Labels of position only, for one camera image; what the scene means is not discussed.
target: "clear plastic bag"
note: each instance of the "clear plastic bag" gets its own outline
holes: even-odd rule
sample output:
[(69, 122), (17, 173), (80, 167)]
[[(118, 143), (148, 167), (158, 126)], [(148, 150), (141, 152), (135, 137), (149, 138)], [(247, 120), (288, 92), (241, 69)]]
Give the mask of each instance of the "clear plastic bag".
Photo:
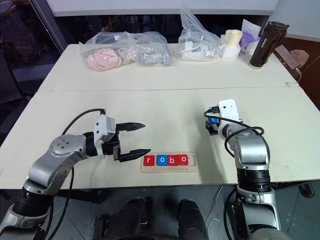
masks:
[(130, 58), (141, 65), (153, 64), (157, 67), (168, 67), (173, 64), (173, 56), (167, 40), (156, 31), (128, 33), (131, 38)]
[(220, 55), (219, 37), (207, 31), (184, 4), (181, 23), (183, 30), (175, 52), (181, 60), (212, 61)]
[(138, 62), (141, 65), (170, 66), (173, 57), (166, 39), (158, 32), (100, 32), (80, 46), (80, 55), (92, 69), (108, 69)]
[(99, 32), (85, 44), (79, 42), (85, 63), (98, 72), (115, 69), (132, 62), (126, 32)]

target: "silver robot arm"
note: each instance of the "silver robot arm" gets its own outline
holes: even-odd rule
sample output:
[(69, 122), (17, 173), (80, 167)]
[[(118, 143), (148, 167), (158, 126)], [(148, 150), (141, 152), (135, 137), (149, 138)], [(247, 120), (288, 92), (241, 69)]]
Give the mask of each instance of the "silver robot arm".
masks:
[(0, 224), (0, 235), (7, 227), (33, 229), (40, 227), (54, 196), (58, 193), (72, 167), (93, 156), (113, 155), (120, 162), (137, 159), (150, 149), (136, 149), (121, 154), (119, 131), (143, 128), (141, 123), (115, 124), (115, 119), (101, 114), (94, 132), (83, 135), (61, 135), (53, 140), (47, 152), (31, 166), (28, 178), (15, 203), (9, 207)]
[(258, 229), (281, 231), (275, 191), (270, 183), (270, 153), (266, 141), (255, 130), (257, 127), (248, 128), (242, 123), (233, 99), (220, 101), (205, 116), (210, 114), (213, 118), (209, 117), (205, 126), (210, 135), (219, 135), (226, 140), (225, 146), (229, 143), (233, 154), (229, 152), (234, 156), (237, 168), (239, 201), (231, 205), (237, 234), (250, 239)]

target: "purple object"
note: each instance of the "purple object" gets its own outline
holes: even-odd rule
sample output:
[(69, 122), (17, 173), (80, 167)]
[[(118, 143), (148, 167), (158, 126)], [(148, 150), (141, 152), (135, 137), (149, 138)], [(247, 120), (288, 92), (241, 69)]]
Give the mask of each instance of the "purple object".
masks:
[(241, 52), (243, 53), (250, 53), (253, 52), (260, 40), (260, 37), (258, 36), (257, 39), (254, 39), (254, 37), (247, 32), (243, 32), (240, 42)]

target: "phone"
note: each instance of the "phone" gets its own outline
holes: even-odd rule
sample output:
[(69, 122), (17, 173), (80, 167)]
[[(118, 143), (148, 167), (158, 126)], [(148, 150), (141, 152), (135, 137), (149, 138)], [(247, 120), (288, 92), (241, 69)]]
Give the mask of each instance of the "phone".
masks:
[(286, 49), (285, 46), (280, 45), (274, 49), (275, 55), (280, 60), (280, 62), (290, 70), (296, 69), (300, 66), (298, 61), (292, 56), (292, 54)]

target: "thermos bottle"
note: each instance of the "thermos bottle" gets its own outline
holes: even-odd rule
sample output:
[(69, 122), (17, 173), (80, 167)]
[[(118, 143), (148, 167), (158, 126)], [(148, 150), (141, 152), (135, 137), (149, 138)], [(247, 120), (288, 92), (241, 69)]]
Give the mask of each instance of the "thermos bottle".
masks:
[(287, 34), (289, 25), (277, 21), (269, 21), (263, 30), (261, 39), (250, 59), (249, 66), (260, 69), (268, 61), (269, 56), (278, 46), (279, 41)]

